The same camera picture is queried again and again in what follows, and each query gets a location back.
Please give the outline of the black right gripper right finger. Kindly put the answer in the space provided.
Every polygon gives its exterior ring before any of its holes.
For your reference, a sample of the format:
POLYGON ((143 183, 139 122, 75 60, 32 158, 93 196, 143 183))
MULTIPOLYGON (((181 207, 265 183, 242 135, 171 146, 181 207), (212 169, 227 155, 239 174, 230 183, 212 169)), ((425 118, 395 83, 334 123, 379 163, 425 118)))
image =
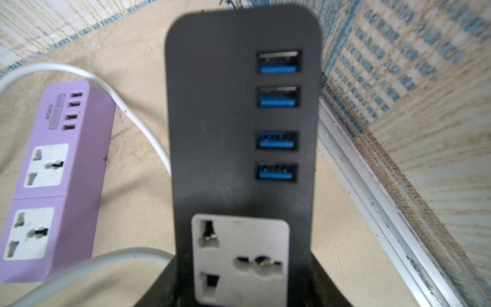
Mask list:
POLYGON ((353 307, 349 300, 337 288, 320 262, 311 255, 311 283, 309 286, 308 306, 311 307, 353 307))

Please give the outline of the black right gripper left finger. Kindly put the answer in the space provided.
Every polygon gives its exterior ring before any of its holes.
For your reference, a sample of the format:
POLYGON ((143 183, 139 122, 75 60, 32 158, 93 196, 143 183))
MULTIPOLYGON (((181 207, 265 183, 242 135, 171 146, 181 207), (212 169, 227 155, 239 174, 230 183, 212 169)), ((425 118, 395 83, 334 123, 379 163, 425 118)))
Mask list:
POLYGON ((177 306, 176 272, 176 258, 174 257, 134 307, 177 306))

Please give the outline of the purple power strip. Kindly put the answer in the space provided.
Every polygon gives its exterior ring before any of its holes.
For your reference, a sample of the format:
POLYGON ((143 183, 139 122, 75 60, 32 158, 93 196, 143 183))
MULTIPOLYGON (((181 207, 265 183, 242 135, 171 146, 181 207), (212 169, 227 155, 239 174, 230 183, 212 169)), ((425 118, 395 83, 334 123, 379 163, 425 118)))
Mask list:
POLYGON ((1 237, 1 282, 41 282, 89 260, 115 103, 87 81, 43 94, 1 237))

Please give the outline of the black power strip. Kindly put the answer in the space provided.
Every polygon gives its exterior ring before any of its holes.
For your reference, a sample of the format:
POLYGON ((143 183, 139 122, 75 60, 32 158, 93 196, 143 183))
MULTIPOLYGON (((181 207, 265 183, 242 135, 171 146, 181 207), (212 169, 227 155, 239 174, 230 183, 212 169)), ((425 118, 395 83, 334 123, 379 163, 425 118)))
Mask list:
POLYGON ((178 301, 304 306, 321 32, 294 5, 195 13, 166 37, 178 301))

